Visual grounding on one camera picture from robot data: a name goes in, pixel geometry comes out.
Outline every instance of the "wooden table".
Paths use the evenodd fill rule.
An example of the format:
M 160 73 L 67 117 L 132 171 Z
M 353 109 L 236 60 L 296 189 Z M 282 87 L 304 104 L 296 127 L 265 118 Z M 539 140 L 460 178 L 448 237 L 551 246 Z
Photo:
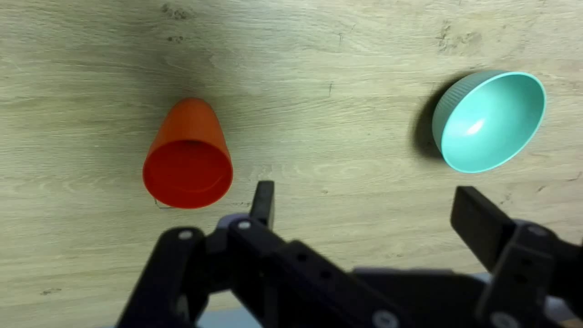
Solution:
M 156 237 L 211 231 L 276 182 L 275 230 L 344 268 L 482 271 L 448 224 L 473 184 L 513 217 L 583 235 L 583 29 L 575 0 L 0 0 L 1 326 L 112 326 Z M 448 169 L 435 95 L 522 69 L 548 115 L 510 164 Z M 234 180 L 163 209 L 140 180 L 182 96 L 220 117 Z

